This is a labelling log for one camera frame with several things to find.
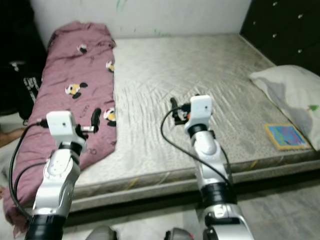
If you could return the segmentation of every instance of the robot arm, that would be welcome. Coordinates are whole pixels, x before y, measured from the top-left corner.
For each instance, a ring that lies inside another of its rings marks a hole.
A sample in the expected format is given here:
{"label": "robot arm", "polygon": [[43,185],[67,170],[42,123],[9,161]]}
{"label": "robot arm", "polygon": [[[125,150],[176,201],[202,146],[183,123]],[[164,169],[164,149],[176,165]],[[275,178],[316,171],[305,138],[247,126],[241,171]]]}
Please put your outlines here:
{"label": "robot arm", "polygon": [[[184,116],[188,116],[188,119],[177,119],[176,125],[184,124],[185,132],[191,138],[197,157],[220,173],[217,174],[198,161],[195,163],[197,184],[204,207],[203,216],[200,219],[205,223],[203,240],[254,240],[242,211],[237,205],[233,189],[229,187],[230,183],[226,183],[228,178],[224,166],[226,156],[215,139],[213,131],[208,130],[212,116],[211,97],[194,96],[190,100],[190,106],[184,109],[187,109]],[[167,239],[175,240],[176,232],[177,229],[173,229]],[[184,236],[184,239],[190,239],[186,231]]]}
{"label": "robot arm", "polygon": [[26,240],[61,240],[68,217],[75,183],[80,175],[79,157],[86,150],[86,133],[99,129],[101,109],[91,118],[91,126],[76,124],[70,111],[52,111],[46,121],[57,150],[43,170],[43,181],[36,193]]}

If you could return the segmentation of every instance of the colorful book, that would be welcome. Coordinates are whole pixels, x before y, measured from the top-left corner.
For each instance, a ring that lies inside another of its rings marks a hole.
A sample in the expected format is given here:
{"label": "colorful book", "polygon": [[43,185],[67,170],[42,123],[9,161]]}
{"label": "colorful book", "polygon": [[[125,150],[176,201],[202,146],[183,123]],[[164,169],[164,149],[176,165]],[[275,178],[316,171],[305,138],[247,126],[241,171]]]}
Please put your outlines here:
{"label": "colorful book", "polygon": [[293,124],[266,124],[264,127],[272,142],[280,150],[311,148]]}

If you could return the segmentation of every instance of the pillow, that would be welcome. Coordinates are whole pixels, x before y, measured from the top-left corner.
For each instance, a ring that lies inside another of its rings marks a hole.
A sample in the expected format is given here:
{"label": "pillow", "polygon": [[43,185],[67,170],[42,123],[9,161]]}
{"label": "pillow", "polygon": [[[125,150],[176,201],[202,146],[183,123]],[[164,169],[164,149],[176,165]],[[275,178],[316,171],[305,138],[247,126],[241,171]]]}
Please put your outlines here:
{"label": "pillow", "polygon": [[249,78],[320,150],[320,77],[300,66],[283,65]]}

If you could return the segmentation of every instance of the mattress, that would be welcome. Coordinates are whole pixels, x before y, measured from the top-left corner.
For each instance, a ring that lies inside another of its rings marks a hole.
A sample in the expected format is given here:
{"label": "mattress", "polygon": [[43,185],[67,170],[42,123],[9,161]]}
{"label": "mattress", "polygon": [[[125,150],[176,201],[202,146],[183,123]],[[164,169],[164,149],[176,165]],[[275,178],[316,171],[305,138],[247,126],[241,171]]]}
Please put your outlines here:
{"label": "mattress", "polygon": [[[167,144],[160,124],[170,98],[210,95],[210,127],[225,149],[235,182],[320,168],[313,150],[279,151],[264,124],[289,120],[248,74],[272,66],[237,34],[119,39],[114,49],[117,143],[114,153],[83,171],[72,211],[197,189],[193,160]],[[172,119],[165,134],[192,151]]]}

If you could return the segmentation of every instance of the black headboard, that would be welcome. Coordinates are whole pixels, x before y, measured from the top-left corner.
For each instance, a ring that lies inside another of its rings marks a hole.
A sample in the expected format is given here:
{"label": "black headboard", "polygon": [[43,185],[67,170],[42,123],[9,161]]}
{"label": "black headboard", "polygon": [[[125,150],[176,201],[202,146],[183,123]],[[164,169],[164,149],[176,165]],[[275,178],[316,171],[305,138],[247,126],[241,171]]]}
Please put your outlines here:
{"label": "black headboard", "polygon": [[320,75],[320,0],[252,0],[240,34],[276,65]]}

